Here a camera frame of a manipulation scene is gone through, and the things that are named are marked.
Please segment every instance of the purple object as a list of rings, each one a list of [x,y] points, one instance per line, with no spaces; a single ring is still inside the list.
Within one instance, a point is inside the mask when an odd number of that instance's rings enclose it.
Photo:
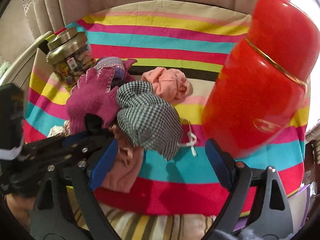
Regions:
[[[118,86],[134,81],[134,78],[128,74],[128,71],[132,64],[136,63],[137,60],[129,58],[127,60],[121,60],[119,57],[103,57],[97,60],[94,68],[98,72],[104,67],[114,68],[115,72],[111,82],[111,89]]]
[[[96,114],[103,120],[102,128],[108,128],[116,118],[120,107],[116,100],[118,87],[111,89],[111,81],[115,69],[103,67],[98,72],[91,68],[82,75],[77,85],[71,90],[66,102],[70,117],[72,134],[85,131],[84,117],[86,114]]]
[[[305,193],[305,191],[307,191],[306,192],[306,194],[307,194],[307,202],[306,202],[306,208],[305,208],[305,212],[304,212],[300,227],[302,227],[304,225],[304,223],[306,221],[306,218],[307,218],[307,214],[308,214],[308,206],[309,206],[309,201],[310,201],[310,185],[306,185],[306,186],[303,186],[303,187],[299,188],[297,193],[295,193],[295,194],[293,194],[292,196],[289,197],[289,199],[292,198],[292,197],[297,197],[301,193],[303,193],[303,192]],[[239,229],[244,228],[246,223],[247,223],[247,220],[248,220],[248,217],[239,218],[239,220],[238,220],[235,228],[233,229],[233,231],[237,231]]]

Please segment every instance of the red thermos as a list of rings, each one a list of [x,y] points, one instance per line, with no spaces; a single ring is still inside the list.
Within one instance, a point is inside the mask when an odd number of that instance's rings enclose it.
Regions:
[[[206,136],[234,158],[272,140],[303,102],[319,49],[319,30],[305,13],[287,0],[258,0],[204,108]]]

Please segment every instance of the black and white checkered fabric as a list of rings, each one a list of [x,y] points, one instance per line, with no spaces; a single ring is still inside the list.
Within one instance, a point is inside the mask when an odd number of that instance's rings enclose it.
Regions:
[[[182,126],[177,110],[154,94],[151,83],[133,81],[118,89],[117,114],[120,129],[134,146],[155,150],[166,160],[179,150]]]

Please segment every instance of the white string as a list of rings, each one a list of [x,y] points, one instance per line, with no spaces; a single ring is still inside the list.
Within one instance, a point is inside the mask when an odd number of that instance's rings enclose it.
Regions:
[[[190,121],[188,119],[185,119],[185,118],[182,118],[181,120],[182,120],[182,122],[183,121],[187,121],[188,124],[189,124],[189,131],[187,133],[188,138],[189,138],[189,142],[187,142],[187,143],[178,143],[178,146],[179,147],[190,147],[193,157],[197,157],[198,155],[197,155],[196,149],[194,147],[196,142],[197,142],[197,136],[191,131],[191,123],[190,123]]]

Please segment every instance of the pink glove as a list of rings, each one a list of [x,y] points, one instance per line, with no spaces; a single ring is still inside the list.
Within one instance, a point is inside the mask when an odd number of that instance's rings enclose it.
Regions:
[[[190,93],[191,85],[178,69],[156,67],[143,73],[141,80],[150,82],[155,94],[169,103],[174,99],[183,99]]]
[[[108,128],[113,122],[120,110],[116,101],[118,87],[110,90],[114,73],[115,69],[112,67],[103,67],[100,71],[91,68],[71,90],[66,107],[72,134],[85,130],[86,114],[100,116],[103,119],[102,128]]]

